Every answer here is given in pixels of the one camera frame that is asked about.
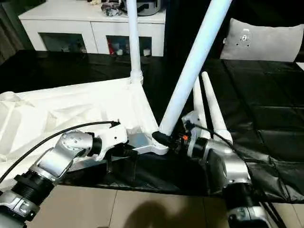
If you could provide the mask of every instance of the cushion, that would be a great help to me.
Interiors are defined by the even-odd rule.
[[[293,62],[302,38],[303,25],[273,28],[231,19],[220,58]]]

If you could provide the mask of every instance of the white pole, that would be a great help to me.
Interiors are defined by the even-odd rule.
[[[207,128],[205,108],[204,108],[203,98],[201,96],[199,77],[196,78],[195,84],[193,87],[193,107],[194,107],[194,110],[198,113],[199,122],[200,122],[201,126]],[[210,133],[205,130],[201,130],[200,137],[205,138],[205,139],[211,138]]]
[[[137,28],[137,2],[127,0],[127,10],[129,17],[129,41],[131,56],[131,83],[143,83],[143,73],[141,70],[141,59],[139,53],[139,35]]]
[[[174,89],[160,132],[171,135],[232,0],[212,0]]]
[[[232,136],[230,132],[227,131],[226,124],[224,122],[222,112],[220,111],[219,104],[214,94],[214,90],[212,88],[208,73],[203,72],[201,74],[201,77],[203,79],[206,98],[208,100],[213,129],[216,133],[223,136],[225,139],[229,140],[232,143]],[[216,135],[214,135],[214,140],[221,141],[221,139],[218,138]]]

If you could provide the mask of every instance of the tiled floor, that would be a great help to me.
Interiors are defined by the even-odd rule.
[[[304,228],[304,205],[275,207],[288,228]],[[228,223],[220,199],[57,186],[28,227],[228,228]]]

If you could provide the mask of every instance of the table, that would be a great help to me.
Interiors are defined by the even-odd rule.
[[[304,202],[304,71],[296,63],[208,60],[208,71],[235,146],[242,151],[262,200]],[[159,123],[178,67],[143,57],[143,88]],[[20,51],[0,66],[0,92],[23,92],[128,77],[128,57]],[[182,114],[193,109],[189,98]],[[175,133],[182,129],[179,122]],[[70,172],[62,184],[183,195],[207,195],[197,162],[153,153]]]

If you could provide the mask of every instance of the black cable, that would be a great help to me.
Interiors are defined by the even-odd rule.
[[[278,214],[277,210],[275,209],[272,203],[260,202],[263,208],[267,211],[271,219],[277,224],[279,228],[287,228],[284,221],[282,220],[281,216]]]
[[[73,126],[73,127],[69,127],[69,128],[66,128],[60,132],[57,132],[51,136],[49,136],[48,138],[45,138],[44,140],[42,140],[41,142],[39,142],[37,145],[35,145],[34,147],[32,147],[30,150],[28,150],[24,155],[22,155],[17,161],[15,161],[14,164],[12,164],[6,171],[5,173],[1,176],[0,178],[0,183],[2,183],[4,181],[4,179],[6,178],[6,176],[23,160],[25,159],[28,155],[30,155],[34,150],[36,150],[39,146],[41,146],[42,144],[44,144],[45,142],[47,142],[48,140],[60,135],[60,134],[63,134],[64,132],[68,132],[68,131],[71,131],[71,130],[74,130],[74,129],[77,129],[77,128],[80,128],[80,127],[85,127],[85,126],[91,126],[91,125],[97,125],[97,124],[111,124],[111,125],[114,125],[114,124],[117,124],[118,122],[115,122],[115,121],[98,121],[98,122],[91,122],[91,123],[84,123],[84,124],[80,124],[80,125],[76,125],[76,126]]]
[[[242,159],[242,156],[240,156],[240,153],[238,152],[238,150],[235,148],[235,146],[233,146],[233,144],[225,139],[223,136],[221,136],[220,134],[216,133],[214,130],[211,130],[211,129],[208,129],[208,128],[205,128],[203,126],[200,126],[200,125],[197,125],[197,124],[193,124],[193,123],[190,123],[188,122],[189,125],[192,125],[194,127],[197,127],[197,128],[200,128],[202,130],[205,130],[213,135],[216,135],[218,138],[220,138],[221,140],[223,140],[232,150],[234,150],[236,152],[236,154]],[[279,227],[279,228],[287,228],[284,221],[282,220],[281,216],[279,215],[279,213],[277,212],[276,208],[274,207],[274,205],[269,202],[269,207],[268,205],[266,205],[264,202],[261,202],[261,204],[263,205],[263,207],[265,208],[265,210],[267,211],[267,213],[269,214],[269,216],[272,218],[272,220],[276,223],[276,225]]]

